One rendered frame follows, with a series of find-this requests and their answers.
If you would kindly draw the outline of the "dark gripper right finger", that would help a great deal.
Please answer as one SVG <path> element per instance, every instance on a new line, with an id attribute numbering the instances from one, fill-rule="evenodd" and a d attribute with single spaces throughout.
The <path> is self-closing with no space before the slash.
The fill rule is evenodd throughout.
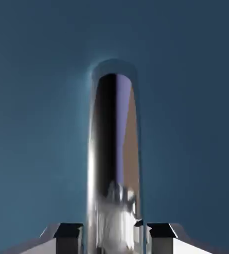
<path id="1" fill-rule="evenodd" d="M 228 254 L 188 236 L 178 223 L 149 223 L 147 254 Z"/>

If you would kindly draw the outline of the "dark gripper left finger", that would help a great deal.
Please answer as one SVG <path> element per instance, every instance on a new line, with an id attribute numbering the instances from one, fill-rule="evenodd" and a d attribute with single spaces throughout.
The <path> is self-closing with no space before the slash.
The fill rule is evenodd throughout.
<path id="1" fill-rule="evenodd" d="M 83 254 L 83 224 L 50 224 L 38 238 L 0 251 L 0 254 Z"/>

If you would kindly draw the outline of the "curved shiny metal drawer handle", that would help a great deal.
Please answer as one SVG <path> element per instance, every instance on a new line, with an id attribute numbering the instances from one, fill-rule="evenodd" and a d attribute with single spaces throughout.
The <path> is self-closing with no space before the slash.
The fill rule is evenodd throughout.
<path id="1" fill-rule="evenodd" d="M 137 72 L 108 59 L 91 80 L 87 254 L 145 254 Z"/>

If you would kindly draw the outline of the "blue painted drawer front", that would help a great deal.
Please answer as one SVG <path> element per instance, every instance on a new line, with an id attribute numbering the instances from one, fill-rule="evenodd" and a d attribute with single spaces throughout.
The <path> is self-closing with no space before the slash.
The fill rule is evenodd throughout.
<path id="1" fill-rule="evenodd" d="M 84 222 L 91 70 L 136 70 L 144 218 L 229 251 L 229 0 L 0 0 L 0 251 Z"/>

